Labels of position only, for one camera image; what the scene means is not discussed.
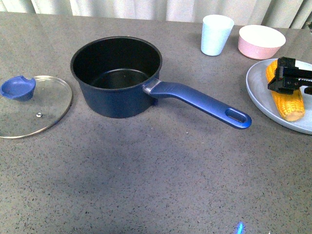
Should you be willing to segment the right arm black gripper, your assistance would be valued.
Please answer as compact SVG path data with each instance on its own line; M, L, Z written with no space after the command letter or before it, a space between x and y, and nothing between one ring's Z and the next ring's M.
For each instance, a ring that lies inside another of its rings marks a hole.
M305 86L304 93L312 94L312 72L295 67L295 59L281 57L267 67L268 89L279 94L292 95Z

